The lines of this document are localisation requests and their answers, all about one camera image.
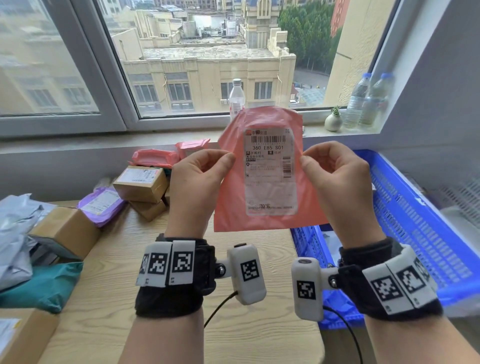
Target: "hand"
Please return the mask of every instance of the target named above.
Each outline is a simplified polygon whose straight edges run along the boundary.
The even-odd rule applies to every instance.
[[[203,238],[220,184],[234,163],[233,153],[204,149],[173,166],[166,237]]]
[[[385,239],[373,211],[372,180],[365,160],[339,142],[326,142],[303,152],[300,164],[345,248]]]

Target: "plastic water bottle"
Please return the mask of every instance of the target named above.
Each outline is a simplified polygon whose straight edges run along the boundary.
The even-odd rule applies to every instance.
[[[245,94],[241,88],[241,79],[233,79],[233,88],[228,97],[230,104],[230,122],[245,108]]]
[[[368,96],[363,103],[360,126],[369,127],[373,125],[377,116],[385,112],[392,84],[393,75],[391,73],[383,73],[382,76],[380,76],[380,80],[370,87]]]
[[[343,118],[344,128],[353,129],[359,124],[363,103],[370,87],[371,77],[371,73],[364,73],[362,79],[355,85]]]

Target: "succulent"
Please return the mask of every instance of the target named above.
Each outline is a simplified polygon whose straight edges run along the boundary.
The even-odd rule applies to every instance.
[[[340,111],[338,111],[338,106],[332,107],[332,115],[340,116]]]

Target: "purple mailer bag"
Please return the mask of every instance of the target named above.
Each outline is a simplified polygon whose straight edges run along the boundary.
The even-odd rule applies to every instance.
[[[77,207],[101,228],[113,219],[125,203],[113,187],[99,187],[81,199]]]

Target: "red building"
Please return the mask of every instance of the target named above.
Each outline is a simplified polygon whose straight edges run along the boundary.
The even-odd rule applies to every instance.
[[[331,36],[336,34],[336,31],[343,27],[345,17],[347,16],[348,5],[350,0],[336,0],[333,10],[332,21],[330,23]]]

